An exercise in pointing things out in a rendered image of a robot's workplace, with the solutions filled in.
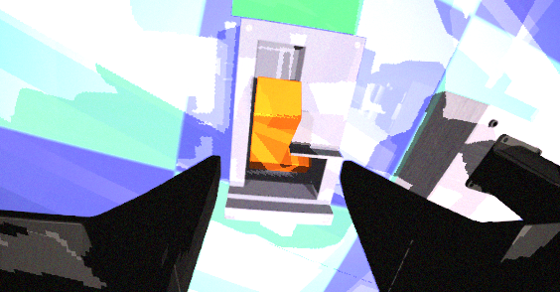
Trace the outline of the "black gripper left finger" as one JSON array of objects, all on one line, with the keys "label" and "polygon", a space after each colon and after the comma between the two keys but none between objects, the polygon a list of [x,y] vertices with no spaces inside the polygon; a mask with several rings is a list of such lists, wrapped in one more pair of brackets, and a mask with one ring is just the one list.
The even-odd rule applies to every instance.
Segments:
[{"label": "black gripper left finger", "polygon": [[0,210],[0,280],[88,292],[188,292],[221,179],[211,155],[93,217]]}]

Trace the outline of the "orange l-shaped part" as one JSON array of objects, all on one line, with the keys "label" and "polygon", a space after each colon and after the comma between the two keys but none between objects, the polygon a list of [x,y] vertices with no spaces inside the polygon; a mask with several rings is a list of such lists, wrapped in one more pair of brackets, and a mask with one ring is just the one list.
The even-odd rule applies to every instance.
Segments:
[{"label": "orange l-shaped part", "polygon": [[259,76],[249,168],[306,173],[312,158],[291,156],[289,150],[301,118],[302,83]]}]

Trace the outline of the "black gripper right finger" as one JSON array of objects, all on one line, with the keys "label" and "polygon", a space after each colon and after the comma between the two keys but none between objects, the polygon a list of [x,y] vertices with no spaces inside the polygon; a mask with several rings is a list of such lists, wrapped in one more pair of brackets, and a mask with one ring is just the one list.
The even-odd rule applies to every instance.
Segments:
[{"label": "black gripper right finger", "polygon": [[560,255],[560,218],[469,219],[353,161],[339,179],[379,292],[492,292],[520,259]]}]

